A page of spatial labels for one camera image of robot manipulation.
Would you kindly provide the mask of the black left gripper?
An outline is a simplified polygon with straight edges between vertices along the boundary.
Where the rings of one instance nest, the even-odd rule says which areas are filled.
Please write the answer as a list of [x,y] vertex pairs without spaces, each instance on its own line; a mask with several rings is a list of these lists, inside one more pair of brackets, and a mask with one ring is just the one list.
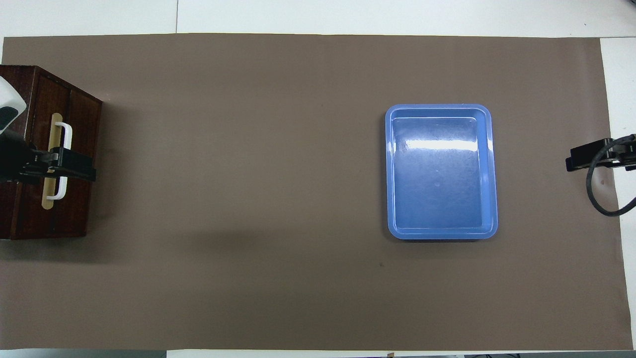
[[2,133],[0,181],[26,181],[27,177],[68,177],[94,182],[96,169],[93,167],[93,158],[71,149],[33,151],[19,133]]

